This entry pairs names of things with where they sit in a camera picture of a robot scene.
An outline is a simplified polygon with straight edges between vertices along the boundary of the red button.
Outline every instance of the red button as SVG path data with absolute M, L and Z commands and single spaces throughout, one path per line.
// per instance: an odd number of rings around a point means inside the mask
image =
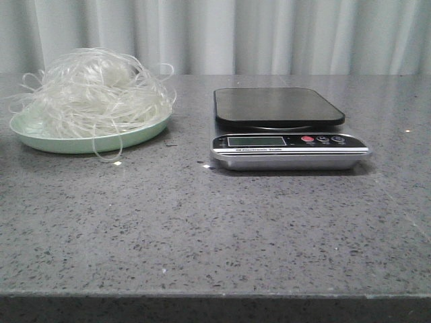
M 314 141 L 314 138 L 313 137 L 310 137 L 310 136 L 302 136 L 301 137 L 301 140 L 303 140 L 303 141 Z

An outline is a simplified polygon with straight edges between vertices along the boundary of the gray countertop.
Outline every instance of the gray countertop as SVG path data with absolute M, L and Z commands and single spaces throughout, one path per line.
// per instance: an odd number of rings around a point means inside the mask
M 0 95 L 19 82 L 1 75 Z M 430 297 L 431 77 L 168 82 L 168 128 L 119 166 L 26 147 L 2 105 L 0 295 Z M 213 90 L 285 86 L 318 91 L 373 156 L 338 172 L 210 159 Z

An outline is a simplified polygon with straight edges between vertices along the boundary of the scale button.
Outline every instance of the scale button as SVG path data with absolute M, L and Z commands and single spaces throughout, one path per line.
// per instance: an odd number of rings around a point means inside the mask
M 340 137 L 340 136 L 332 136 L 331 140 L 335 141 L 336 143 L 343 143 L 345 141 L 345 139 L 343 137 Z
M 317 136 L 316 139 L 321 141 L 322 143 L 326 143 L 329 141 L 329 139 L 325 136 Z
M 301 140 L 302 140 L 302 141 L 309 142 L 309 141 L 314 141 L 314 138 L 313 138 L 313 137 L 310 137 L 310 136 L 302 136 L 302 137 L 301 137 Z

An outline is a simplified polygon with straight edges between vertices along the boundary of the scale control panel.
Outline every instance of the scale control panel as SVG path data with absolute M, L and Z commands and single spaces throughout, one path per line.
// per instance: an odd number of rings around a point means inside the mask
M 361 140 L 333 133 L 223 135 L 213 140 L 213 150 L 223 154 L 368 152 Z

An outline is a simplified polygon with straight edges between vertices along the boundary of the kitchen scale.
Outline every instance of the kitchen scale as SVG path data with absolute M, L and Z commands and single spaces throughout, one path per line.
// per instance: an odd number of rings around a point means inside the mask
M 218 89 L 211 155 L 230 170 L 350 169 L 371 150 L 344 120 L 311 89 Z

